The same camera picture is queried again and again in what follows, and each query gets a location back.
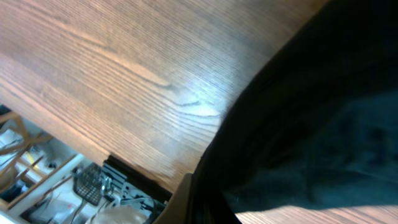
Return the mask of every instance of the cable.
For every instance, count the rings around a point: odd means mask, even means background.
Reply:
[[[52,218],[48,222],[46,222],[45,224],[51,224],[51,221],[52,221]]]
[[[61,190],[61,191],[58,193],[58,195],[57,195],[55,198],[51,199],[51,200],[56,200],[56,199],[58,199],[59,196],[60,196],[62,193],[64,193],[63,191],[64,191],[64,190]]]
[[[82,206],[84,205],[84,203],[85,203],[85,199],[81,198],[81,204],[80,204],[79,207],[76,209],[75,214],[73,214],[73,218],[72,218],[72,220],[70,221],[70,224],[73,224],[73,221],[74,221],[75,218],[76,218],[77,212],[82,208]]]
[[[145,202],[147,199],[152,199],[151,197],[141,197],[141,198],[134,198],[134,199],[122,199],[120,200],[120,205],[129,205],[136,202]]]
[[[8,146],[10,146],[10,145],[16,143],[16,142],[20,143],[20,142],[22,142],[23,140],[24,140],[24,139],[15,139],[15,140],[13,140],[12,142],[10,142],[10,143],[4,145],[4,146],[0,149],[0,151],[3,150],[3,149],[5,149],[5,148],[7,148]]]
[[[104,207],[104,205],[105,205],[107,202],[109,202],[109,201],[105,200],[105,202],[104,202],[104,203],[100,206],[100,208],[98,209],[98,212],[101,211],[101,209]]]
[[[4,161],[2,164],[0,164],[0,167],[2,167],[4,164],[6,164],[8,161],[10,161],[11,159],[15,158],[17,156],[18,152],[15,153],[14,155],[12,155],[10,158],[8,158],[6,161]]]
[[[54,196],[54,194],[53,194],[53,192],[51,192],[51,195],[49,196],[49,198],[45,201],[45,206],[44,206],[44,208],[43,208],[43,210],[42,210],[42,212],[40,213],[40,215],[38,215],[38,217],[41,217],[42,215],[43,215],[43,213],[44,213],[44,211],[49,207],[49,205],[50,205],[50,203],[51,203],[51,201],[52,201],[52,199],[53,199],[53,196]]]

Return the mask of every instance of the wooden table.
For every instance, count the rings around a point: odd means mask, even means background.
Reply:
[[[112,154],[173,191],[234,99],[324,3],[0,0],[0,101],[95,162]],[[240,217],[277,223],[294,211]]]

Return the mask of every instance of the wood grain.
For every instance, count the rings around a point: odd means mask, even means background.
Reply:
[[[8,112],[6,114],[0,115],[0,124],[5,123],[6,121],[8,121],[9,119],[15,119],[17,118],[19,115],[15,112]]]
[[[237,215],[242,223],[397,223],[396,207],[339,208],[322,211],[285,207],[266,212],[248,212]]]
[[[97,163],[113,154],[173,191],[324,3],[0,0],[0,101]]]

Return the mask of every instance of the dark cloth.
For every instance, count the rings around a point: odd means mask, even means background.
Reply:
[[[334,0],[259,72],[193,175],[188,223],[398,204],[397,10]]]

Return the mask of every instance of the metal mesh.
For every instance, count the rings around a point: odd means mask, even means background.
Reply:
[[[101,200],[101,167],[90,164],[75,177],[73,191],[88,203],[98,206]]]

